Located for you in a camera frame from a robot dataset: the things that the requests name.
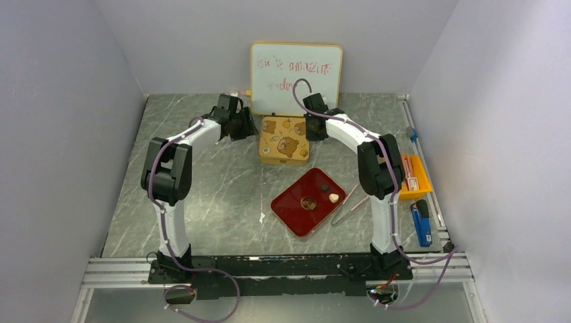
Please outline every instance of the yellow container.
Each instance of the yellow container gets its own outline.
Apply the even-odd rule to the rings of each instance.
[[[424,165],[422,165],[422,159],[418,156],[408,155],[412,163],[412,169],[414,171],[414,176],[418,179],[419,190],[408,190],[407,185],[403,182],[403,188],[401,189],[401,196],[399,200],[415,200],[422,198],[426,193],[432,192],[432,185],[428,180],[426,171],[424,170]]]
[[[303,166],[309,159],[305,118],[266,116],[260,132],[260,162]]]

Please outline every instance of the yellow tray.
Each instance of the yellow tray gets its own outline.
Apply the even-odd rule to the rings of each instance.
[[[303,166],[309,159],[305,118],[266,116],[260,132],[260,162]]]

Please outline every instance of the white wall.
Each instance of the white wall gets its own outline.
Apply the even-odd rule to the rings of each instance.
[[[250,87],[257,40],[342,45],[343,92],[409,93],[458,0],[96,0],[146,93]]]
[[[411,93],[490,322],[571,321],[571,3],[462,0]]]
[[[0,2],[0,322],[69,322],[144,100],[90,0]]]

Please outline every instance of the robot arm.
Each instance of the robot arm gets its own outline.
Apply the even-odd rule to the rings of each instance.
[[[245,139],[250,135],[257,135],[252,114],[248,107],[243,106],[240,98],[221,94],[217,106],[209,114],[202,116],[202,120],[192,124],[190,128],[178,135],[167,139],[153,138],[149,143],[141,187],[147,190],[151,178],[152,166],[161,148],[177,138],[180,138],[160,156],[160,164],[154,174],[153,197],[158,205],[153,204],[160,224],[159,257],[170,256],[165,244],[172,249],[172,256],[177,257],[187,266],[191,264],[191,245],[184,226],[184,198],[191,189],[192,161],[212,143],[226,136],[231,140]],[[165,212],[162,221],[161,209]]]
[[[342,110],[335,108],[329,110],[323,97],[317,93],[304,98],[303,103],[306,109],[334,116],[335,118],[320,118],[311,114],[305,114],[307,137],[309,140],[319,141],[327,137],[339,140],[349,147],[358,157],[359,181],[361,187],[370,195],[373,216],[373,238],[372,251],[379,254],[389,254],[396,250],[396,245],[391,236],[391,216],[389,196],[395,190],[393,181],[388,172],[388,166],[384,161],[380,161],[382,153],[376,141],[370,139],[368,135],[378,137],[383,143],[388,153],[393,171],[397,177],[397,182],[402,183],[404,179],[404,169],[401,161],[401,154],[396,138],[392,135],[383,135],[367,131],[361,131],[350,123],[351,119]],[[393,198],[398,201],[399,193]]]

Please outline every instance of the wooden whiteboard frame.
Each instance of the wooden whiteboard frame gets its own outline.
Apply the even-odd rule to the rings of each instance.
[[[307,44],[307,43],[303,43],[303,42],[265,42],[265,41],[258,41],[258,42],[253,42],[250,45],[250,109],[252,111],[253,114],[256,114],[258,116],[291,116],[291,115],[287,115],[287,114],[261,114],[261,113],[257,113],[255,108],[254,108],[254,45],[256,44],[269,44],[269,45],[296,45],[296,46],[323,46],[323,47],[337,47],[339,48],[339,50],[341,50],[341,64],[339,65],[339,76],[337,78],[337,98],[336,98],[336,102],[339,105],[339,88],[341,85],[341,69],[343,68],[343,48],[339,45],[331,45],[331,44]]]

